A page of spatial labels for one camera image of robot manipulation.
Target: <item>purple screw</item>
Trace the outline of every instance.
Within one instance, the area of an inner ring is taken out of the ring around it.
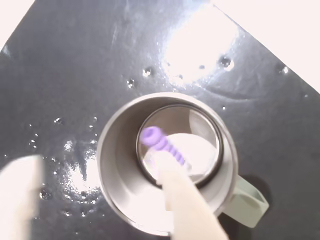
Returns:
[[[156,151],[168,151],[181,165],[185,163],[181,153],[168,141],[161,128],[157,126],[144,128],[140,134],[140,140],[144,145]]]

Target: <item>gray mug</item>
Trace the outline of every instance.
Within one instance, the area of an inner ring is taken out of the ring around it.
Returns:
[[[139,97],[121,107],[108,121],[98,141],[97,164],[101,191],[111,208],[127,223],[146,233],[168,236],[172,214],[165,209],[162,190],[141,171],[137,136],[145,120],[167,106],[187,106],[206,115],[220,133],[221,164],[199,191],[216,216],[222,212],[255,227],[269,204],[250,183],[238,176],[234,141],[221,118],[193,97],[173,92]]]

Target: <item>mug handle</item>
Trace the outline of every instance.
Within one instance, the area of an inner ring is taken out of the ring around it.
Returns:
[[[254,228],[269,208],[269,203],[261,192],[237,176],[233,196],[224,213],[239,223]]]

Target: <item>black surface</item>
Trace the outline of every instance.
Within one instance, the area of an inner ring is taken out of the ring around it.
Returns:
[[[0,54],[0,165],[33,152],[45,156],[33,240],[161,238],[112,212],[97,188],[91,141],[123,104],[164,91],[194,96],[220,114],[237,147],[239,174],[271,203],[254,229],[221,216],[231,239],[319,239],[319,94],[217,10],[218,20],[203,20],[199,28],[223,45],[234,26],[237,37],[225,53],[205,51],[206,36],[190,30],[194,44],[177,55],[193,59],[198,48],[206,61],[183,69],[205,74],[167,74],[165,66],[175,68],[166,63],[171,36],[203,6],[191,0],[36,0]],[[220,49],[218,42],[207,46]],[[227,71],[223,65],[230,61],[234,67]],[[192,81],[177,86],[173,78]],[[62,121],[54,123],[57,118]]]

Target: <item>mug rim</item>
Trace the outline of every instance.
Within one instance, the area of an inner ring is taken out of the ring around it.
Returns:
[[[230,149],[232,152],[232,165],[233,165],[233,172],[232,172],[232,179],[231,179],[231,184],[230,187],[227,191],[226,196],[224,197],[222,203],[220,204],[220,206],[213,212],[213,214],[215,214],[216,216],[219,216],[223,210],[226,207],[226,203],[229,202],[232,198],[235,186],[236,186],[236,181],[237,181],[237,175],[238,175],[238,154],[237,154],[237,150],[236,150],[236,146],[235,143],[233,141],[233,138],[231,137],[231,134],[229,133],[229,130],[227,129],[226,125],[224,124],[223,120],[220,118],[220,116],[212,109],[210,108],[208,105],[206,105],[205,103],[203,103],[200,100],[195,99],[192,96],[188,96],[185,95],[183,93],[178,93],[178,92],[157,92],[157,93],[151,93],[151,94],[147,94],[144,96],[140,96],[138,98],[135,98],[133,100],[131,100],[130,102],[126,103],[125,105],[123,105],[122,107],[120,107],[113,115],[112,117],[108,120],[108,122],[106,123],[106,125],[104,126],[101,135],[99,137],[98,140],[98,144],[97,144],[97,154],[96,154],[96,160],[97,160],[97,167],[98,167],[98,174],[99,174],[99,186],[101,189],[101,192],[104,196],[104,199],[107,201],[107,203],[109,204],[109,206],[112,208],[113,211],[116,212],[116,214],[123,219],[125,222],[129,223],[131,226],[145,232],[145,233],[149,233],[152,235],[158,235],[158,236],[169,236],[170,232],[168,231],[161,231],[161,230],[155,230],[155,229],[150,229],[147,228],[143,225],[138,224],[137,222],[133,221],[132,219],[130,219],[128,216],[126,216],[120,209],[117,208],[116,204],[114,203],[113,199],[111,198],[108,190],[105,188],[104,184],[103,184],[103,176],[102,176],[102,171],[101,171],[101,155],[102,155],[102,149],[103,149],[103,145],[104,145],[104,141],[106,139],[107,133],[109,131],[109,129],[111,128],[111,126],[114,124],[114,122],[118,119],[118,117],[124,113],[126,110],[128,110],[129,108],[131,108],[132,106],[142,102],[142,101],[146,101],[148,99],[153,99],[153,98],[175,98],[175,99],[181,99],[184,100],[186,102],[189,103],[193,103],[195,105],[197,105],[200,109],[202,109],[209,117],[214,118],[214,120],[217,123],[218,128],[221,131],[222,135],[225,135],[226,139],[228,140],[229,144],[230,144]]]

